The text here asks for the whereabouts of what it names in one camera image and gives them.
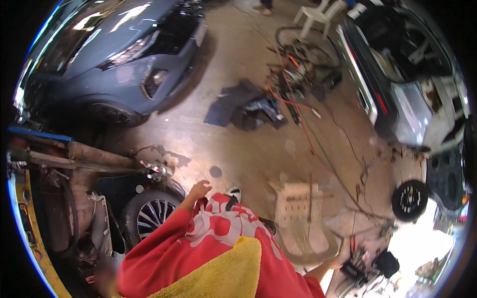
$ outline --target headlight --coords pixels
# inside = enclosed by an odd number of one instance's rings
[[[392,95],[398,109],[399,120],[395,130],[400,143],[421,146],[432,119],[432,113],[417,82],[392,84]]]
[[[159,88],[159,85],[167,76],[167,71],[159,68],[153,68],[151,72],[144,78],[142,87],[149,98],[154,96],[154,93]]]
[[[99,65],[98,67],[105,71],[109,68],[116,67],[128,63],[134,59],[140,58],[144,51],[147,50],[149,46],[154,43],[158,35],[159,31],[155,31],[154,33],[147,35],[143,39],[137,40],[125,51],[117,53],[113,57],[109,58],[108,61]]]

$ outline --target garage floor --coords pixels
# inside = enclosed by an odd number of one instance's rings
[[[313,182],[343,193],[342,197],[323,200],[322,215],[329,228],[346,241],[351,234],[358,233],[358,244],[370,253],[375,247],[386,247],[389,235],[378,236],[379,226],[385,220],[368,218],[352,210],[356,209],[352,199],[318,157],[312,155],[303,129],[293,123],[283,103],[280,110],[290,122],[278,131],[269,125],[255,132],[244,132],[231,124],[224,128],[203,123],[222,88],[236,85],[240,78],[248,78],[263,87],[269,74],[266,63],[278,62],[276,54],[267,50],[267,41],[250,24],[274,42],[275,30],[290,26],[300,6],[311,4],[305,0],[275,0],[274,16],[265,17],[252,10],[254,1],[221,2],[207,12],[209,30],[201,62],[188,87],[168,110],[152,114],[145,124],[126,130],[110,128],[104,149],[119,154],[137,153],[138,159],[167,160],[176,167],[174,178],[189,189],[201,179],[210,180],[215,192],[240,186],[242,203],[259,216],[271,219],[275,193],[268,181],[308,183],[312,176]],[[334,28],[335,24],[330,30],[332,39]],[[322,118],[309,111],[304,111],[305,116],[349,193],[356,199],[363,161],[371,163],[366,186],[361,186],[365,196],[359,197],[359,205],[369,213],[393,218],[391,194],[403,180],[421,177],[419,161],[407,150],[403,158],[390,163],[391,148],[375,135],[366,114],[357,106],[354,85],[345,66],[343,83],[326,104],[347,132],[349,141],[327,109],[312,95],[308,96]],[[313,137],[312,143],[318,156],[326,161]],[[214,166],[220,168],[222,176],[212,177],[210,169]],[[348,243],[344,245],[343,261],[349,257]]]

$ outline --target tire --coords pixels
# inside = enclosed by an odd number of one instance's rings
[[[126,242],[130,248],[132,249],[138,245],[139,242],[147,237],[147,233],[151,233],[157,229],[157,227],[159,227],[164,220],[170,216],[179,204],[180,201],[172,194],[158,190],[143,191],[129,201],[123,210],[123,223]],[[164,206],[167,206],[165,219],[163,216]],[[159,221],[157,227],[155,227],[147,218],[143,216],[139,217],[140,211],[143,211],[144,214],[148,215],[150,219],[156,222],[156,219],[149,208],[153,208],[157,214],[157,220]],[[142,223],[149,223],[151,228],[138,224],[138,220]]]
[[[424,183],[418,180],[406,181],[393,193],[394,215],[405,222],[414,221],[424,213],[428,198],[429,191]]]
[[[146,122],[147,116],[113,103],[93,102],[86,105],[89,115],[101,122],[123,127],[136,127]]]

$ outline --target license plate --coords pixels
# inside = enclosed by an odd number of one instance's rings
[[[202,20],[200,22],[199,28],[197,29],[194,39],[196,40],[196,45],[200,47],[202,45],[202,42],[204,41],[204,37],[206,35],[208,26],[206,25],[206,21]]]

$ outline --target gray car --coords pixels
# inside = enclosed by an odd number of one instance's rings
[[[86,111],[136,126],[187,83],[206,30],[197,0],[64,0],[32,45],[15,106],[23,119]]]

